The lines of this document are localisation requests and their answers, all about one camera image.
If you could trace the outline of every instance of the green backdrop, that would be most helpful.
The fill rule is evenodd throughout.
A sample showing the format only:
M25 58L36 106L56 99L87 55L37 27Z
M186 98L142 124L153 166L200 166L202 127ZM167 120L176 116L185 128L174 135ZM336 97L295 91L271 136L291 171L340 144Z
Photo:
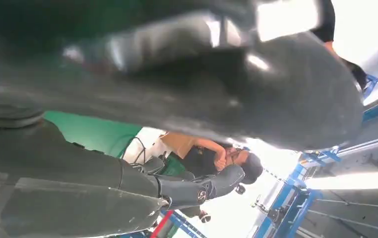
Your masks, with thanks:
M89 150L117 156L141 126L60 112L46 112L45 118L59 127L65 139Z

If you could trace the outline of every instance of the ceiling light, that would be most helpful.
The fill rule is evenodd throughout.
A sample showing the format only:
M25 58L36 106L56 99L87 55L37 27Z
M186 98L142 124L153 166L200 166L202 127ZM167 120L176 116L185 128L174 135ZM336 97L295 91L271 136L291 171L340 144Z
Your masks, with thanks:
M310 178L305 183L308 188L319 190L378 189L378 172Z

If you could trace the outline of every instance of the logo emblem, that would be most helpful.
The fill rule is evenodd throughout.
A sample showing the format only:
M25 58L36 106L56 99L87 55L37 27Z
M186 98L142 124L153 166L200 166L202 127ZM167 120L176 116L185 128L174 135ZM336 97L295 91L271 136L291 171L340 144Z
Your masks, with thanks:
M205 190L199 190L198 191L198 202L203 203L206 200L206 191Z

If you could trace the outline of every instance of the red bar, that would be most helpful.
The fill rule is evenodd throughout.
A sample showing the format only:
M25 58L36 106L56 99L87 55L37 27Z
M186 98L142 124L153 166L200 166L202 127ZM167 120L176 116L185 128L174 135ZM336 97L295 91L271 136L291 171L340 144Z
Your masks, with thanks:
M160 224L155 228L153 233L151 234L151 238L157 238L158 233L163 228L163 226L166 224L167 220L172 216L173 211L168 211L164 218L161 220Z

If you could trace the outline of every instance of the hair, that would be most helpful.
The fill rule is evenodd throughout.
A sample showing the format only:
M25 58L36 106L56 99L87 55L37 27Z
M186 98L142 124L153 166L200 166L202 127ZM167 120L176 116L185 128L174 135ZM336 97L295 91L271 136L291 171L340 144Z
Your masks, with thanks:
M246 162L241 165L245 172L245 178L241 183L252 184L256 182L256 179L262 174L263 167L260 164L260 159L253 153L249 153Z
M360 66L355 63L351 63L346 59L341 58L345 66L351 71L356 81L359 83L360 88L363 90L367 84L367 74Z

